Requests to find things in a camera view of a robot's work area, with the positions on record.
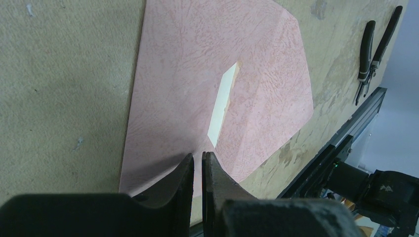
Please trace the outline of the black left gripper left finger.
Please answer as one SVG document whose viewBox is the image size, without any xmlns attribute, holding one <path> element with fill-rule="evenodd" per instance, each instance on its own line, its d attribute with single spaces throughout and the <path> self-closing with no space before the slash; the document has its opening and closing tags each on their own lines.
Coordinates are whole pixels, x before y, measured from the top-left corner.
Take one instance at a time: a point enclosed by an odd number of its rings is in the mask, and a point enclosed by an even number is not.
<svg viewBox="0 0 419 237">
<path fill-rule="evenodd" d="M 0 208 L 3 237 L 186 237 L 194 159 L 188 154 L 166 177 L 136 196 L 27 194 Z"/>
</svg>

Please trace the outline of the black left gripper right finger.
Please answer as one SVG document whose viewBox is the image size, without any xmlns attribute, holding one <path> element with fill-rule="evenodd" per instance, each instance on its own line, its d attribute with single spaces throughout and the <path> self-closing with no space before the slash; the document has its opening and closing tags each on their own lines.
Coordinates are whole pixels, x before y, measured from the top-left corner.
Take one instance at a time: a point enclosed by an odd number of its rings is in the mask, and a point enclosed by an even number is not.
<svg viewBox="0 0 419 237">
<path fill-rule="evenodd" d="M 360 237 L 349 210 L 322 198 L 258 199 L 203 153 L 203 225 L 206 237 Z"/>
</svg>

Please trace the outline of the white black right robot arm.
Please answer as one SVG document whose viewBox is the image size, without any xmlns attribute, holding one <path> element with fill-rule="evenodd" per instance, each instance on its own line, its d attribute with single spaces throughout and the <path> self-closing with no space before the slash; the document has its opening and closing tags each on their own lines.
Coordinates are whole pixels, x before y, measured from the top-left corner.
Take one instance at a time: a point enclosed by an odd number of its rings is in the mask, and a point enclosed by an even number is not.
<svg viewBox="0 0 419 237">
<path fill-rule="evenodd" d="M 368 174 L 337 163 L 326 188 L 355 204 L 354 210 L 371 221 L 393 228 L 392 237 L 415 234 L 419 218 L 419 180 L 397 171 Z"/>
</svg>

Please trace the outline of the cardboard boxes in background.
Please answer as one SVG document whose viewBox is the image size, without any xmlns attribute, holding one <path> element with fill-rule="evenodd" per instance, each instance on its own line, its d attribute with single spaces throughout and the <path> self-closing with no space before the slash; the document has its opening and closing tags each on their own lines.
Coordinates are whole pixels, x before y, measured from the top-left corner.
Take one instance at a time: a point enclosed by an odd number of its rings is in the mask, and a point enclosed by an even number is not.
<svg viewBox="0 0 419 237">
<path fill-rule="evenodd" d="M 372 221 L 369 217 L 359 214 L 358 210 L 355 209 L 355 203 L 348 199 L 342 198 L 340 202 L 353 214 L 355 224 L 364 237 L 387 237 L 393 230 L 391 227 L 385 227 Z"/>
</svg>

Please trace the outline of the black handled pliers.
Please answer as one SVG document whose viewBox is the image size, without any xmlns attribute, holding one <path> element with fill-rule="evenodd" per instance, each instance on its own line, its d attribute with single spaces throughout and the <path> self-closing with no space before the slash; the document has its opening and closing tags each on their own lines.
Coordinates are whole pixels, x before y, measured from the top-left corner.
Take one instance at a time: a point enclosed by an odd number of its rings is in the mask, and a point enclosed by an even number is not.
<svg viewBox="0 0 419 237">
<path fill-rule="evenodd" d="M 375 54 L 372 54 L 372 49 L 376 22 L 371 20 L 365 26 L 360 46 L 360 61 L 358 72 L 359 88 L 355 97 L 356 106 L 359 104 L 360 98 L 366 97 L 369 92 L 371 80 L 376 76 L 376 71 L 380 67 L 382 58 L 395 32 L 402 11 L 403 6 L 399 5 L 395 7 L 385 32 L 378 44 Z"/>
</svg>

